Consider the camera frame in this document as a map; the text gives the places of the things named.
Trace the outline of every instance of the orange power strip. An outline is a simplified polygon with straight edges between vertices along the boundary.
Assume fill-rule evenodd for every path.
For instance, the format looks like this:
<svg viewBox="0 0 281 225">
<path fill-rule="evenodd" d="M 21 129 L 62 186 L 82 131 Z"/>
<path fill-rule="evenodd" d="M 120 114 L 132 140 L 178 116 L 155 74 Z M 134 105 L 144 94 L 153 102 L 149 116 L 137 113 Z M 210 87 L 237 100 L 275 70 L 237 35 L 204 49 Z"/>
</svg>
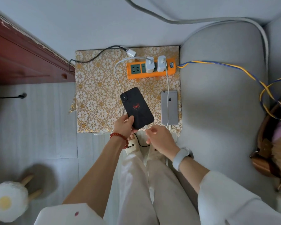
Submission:
<svg viewBox="0 0 281 225">
<path fill-rule="evenodd" d="M 131 62 L 127 64 L 127 78 L 129 80 L 136 78 L 146 78 L 154 76 L 165 76 L 166 72 L 157 71 L 157 60 L 154 60 L 155 68 L 152 73 L 146 73 L 146 62 Z M 168 75 L 173 75 L 176 72 L 176 62 L 174 58 L 167 59 Z"/>
</svg>

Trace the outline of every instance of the white pants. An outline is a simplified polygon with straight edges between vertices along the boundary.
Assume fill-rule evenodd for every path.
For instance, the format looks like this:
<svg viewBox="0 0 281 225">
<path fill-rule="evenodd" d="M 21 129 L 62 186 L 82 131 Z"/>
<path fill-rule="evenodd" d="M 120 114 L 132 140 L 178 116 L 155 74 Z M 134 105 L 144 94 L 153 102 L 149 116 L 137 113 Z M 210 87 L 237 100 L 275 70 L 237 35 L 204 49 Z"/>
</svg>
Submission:
<svg viewBox="0 0 281 225">
<path fill-rule="evenodd" d="M 160 160 L 149 160 L 145 166 L 138 151 L 122 164 L 118 224 L 198 225 L 200 219 L 170 168 Z"/>
</svg>

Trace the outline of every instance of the hand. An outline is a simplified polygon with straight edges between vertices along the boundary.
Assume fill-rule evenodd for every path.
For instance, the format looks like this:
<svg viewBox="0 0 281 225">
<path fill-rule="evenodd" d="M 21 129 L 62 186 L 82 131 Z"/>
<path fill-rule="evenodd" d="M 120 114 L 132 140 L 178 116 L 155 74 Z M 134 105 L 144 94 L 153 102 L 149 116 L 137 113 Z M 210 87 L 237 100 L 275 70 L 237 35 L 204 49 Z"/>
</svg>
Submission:
<svg viewBox="0 0 281 225">
<path fill-rule="evenodd" d="M 147 143 L 152 144 L 161 154 L 173 160 L 180 148 L 175 144 L 170 131 L 161 125 L 154 125 L 146 130 Z"/>
<path fill-rule="evenodd" d="M 120 133 L 124 137 L 128 138 L 131 134 L 134 134 L 138 130 L 132 128 L 132 124 L 134 122 L 134 117 L 128 115 L 123 115 L 118 120 L 116 120 L 114 124 L 114 133 Z"/>
</svg>

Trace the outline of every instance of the red spider logo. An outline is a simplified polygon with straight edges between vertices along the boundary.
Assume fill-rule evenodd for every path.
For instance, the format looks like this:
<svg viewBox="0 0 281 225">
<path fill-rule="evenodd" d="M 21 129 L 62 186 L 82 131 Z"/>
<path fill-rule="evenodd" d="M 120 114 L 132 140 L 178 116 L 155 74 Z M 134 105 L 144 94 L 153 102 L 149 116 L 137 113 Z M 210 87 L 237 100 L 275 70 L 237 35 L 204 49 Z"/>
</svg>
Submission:
<svg viewBox="0 0 281 225">
<path fill-rule="evenodd" d="M 140 108 L 139 103 L 137 103 L 136 105 L 133 105 L 133 109 L 138 110 Z"/>
</svg>

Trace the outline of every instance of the white plug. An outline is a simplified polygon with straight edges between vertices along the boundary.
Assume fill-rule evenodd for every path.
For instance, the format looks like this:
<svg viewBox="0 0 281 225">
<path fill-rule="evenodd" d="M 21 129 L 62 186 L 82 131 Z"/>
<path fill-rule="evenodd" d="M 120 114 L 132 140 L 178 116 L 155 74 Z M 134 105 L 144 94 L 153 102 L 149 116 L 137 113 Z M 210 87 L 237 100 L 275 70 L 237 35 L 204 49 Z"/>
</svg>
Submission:
<svg viewBox="0 0 281 225">
<path fill-rule="evenodd" d="M 158 57 L 158 59 L 157 59 L 157 71 L 158 72 L 165 71 L 165 68 L 167 66 L 167 63 L 165 60 L 166 60 L 166 57 L 164 55 Z"/>
<path fill-rule="evenodd" d="M 154 68 L 155 68 L 154 58 L 153 57 L 147 57 L 147 59 L 146 59 L 146 72 L 152 73 L 154 71 Z"/>
<path fill-rule="evenodd" d="M 127 54 L 131 58 L 136 56 L 136 52 L 134 50 L 132 50 L 132 49 L 127 50 Z"/>
</svg>

